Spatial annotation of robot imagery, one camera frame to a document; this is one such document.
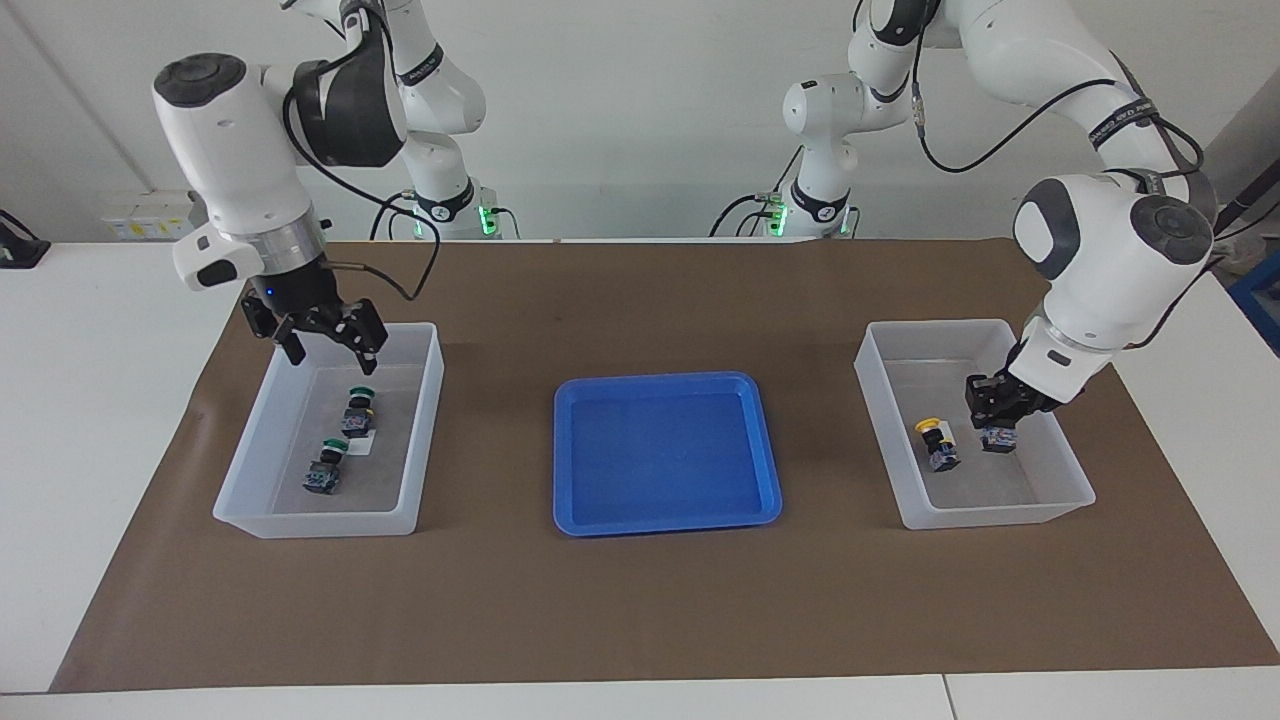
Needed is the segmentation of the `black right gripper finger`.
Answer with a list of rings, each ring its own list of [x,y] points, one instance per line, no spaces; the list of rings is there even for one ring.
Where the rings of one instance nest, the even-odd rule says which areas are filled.
[[[387,340],[387,327],[370,299],[361,299],[340,307],[337,342],[355,355],[365,375],[372,375],[378,369],[378,354]]]
[[[292,366],[303,363],[306,351],[296,333],[292,315],[285,315],[283,320],[276,318],[260,297],[242,297],[241,311],[256,338],[270,340],[284,352]]]

